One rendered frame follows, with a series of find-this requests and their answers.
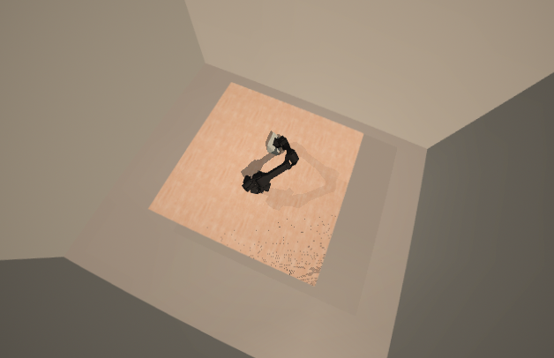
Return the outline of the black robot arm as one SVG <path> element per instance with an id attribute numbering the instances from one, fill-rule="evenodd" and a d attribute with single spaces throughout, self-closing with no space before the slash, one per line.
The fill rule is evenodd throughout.
<path id="1" fill-rule="evenodd" d="M 261 171 L 258 171 L 256 174 L 254 174 L 251 179 L 249 179 L 242 185 L 242 187 L 247 192 L 250 191 L 250 193 L 259 194 L 261 191 L 260 188 L 267 186 L 273 178 L 283 173 L 284 171 L 291 169 L 292 166 L 294 166 L 298 162 L 299 158 L 296 154 L 296 151 L 294 149 L 291 149 L 289 142 L 286 138 L 284 138 L 284 136 L 281 136 L 280 138 L 274 138 L 273 145 L 276 148 L 281 147 L 283 151 L 287 151 L 287 154 L 285 155 L 285 160 L 278 167 L 272 169 L 267 173 L 262 173 Z M 292 164 L 290 164 L 289 161 L 291 161 Z"/>

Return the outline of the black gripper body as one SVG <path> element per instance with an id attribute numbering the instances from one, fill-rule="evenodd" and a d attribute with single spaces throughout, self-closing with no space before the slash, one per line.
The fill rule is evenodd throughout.
<path id="1" fill-rule="evenodd" d="M 243 183 L 247 182 L 249 179 L 251 179 L 251 176 L 246 175 L 245 178 L 243 179 Z M 270 186 L 271 186 L 271 183 L 269 183 L 267 186 L 262 187 L 262 188 L 264 188 L 263 189 L 264 191 L 269 191 Z"/>

